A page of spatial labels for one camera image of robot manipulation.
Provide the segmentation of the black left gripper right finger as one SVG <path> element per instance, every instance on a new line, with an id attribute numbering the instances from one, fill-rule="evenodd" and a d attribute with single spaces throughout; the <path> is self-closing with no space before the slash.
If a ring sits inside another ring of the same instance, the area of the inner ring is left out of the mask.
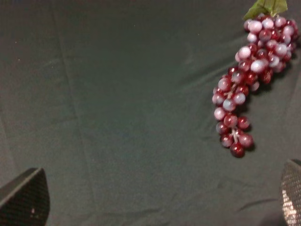
<path id="1" fill-rule="evenodd" d="M 301 161 L 289 159 L 281 175 L 281 205 L 288 226 L 301 225 Z"/>

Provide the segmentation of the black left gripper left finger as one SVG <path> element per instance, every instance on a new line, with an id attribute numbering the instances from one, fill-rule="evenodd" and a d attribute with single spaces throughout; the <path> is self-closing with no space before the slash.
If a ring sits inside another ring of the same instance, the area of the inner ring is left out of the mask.
<path id="1" fill-rule="evenodd" d="M 1 226 L 45 226 L 50 213 L 43 168 L 30 168 L 0 188 Z"/>

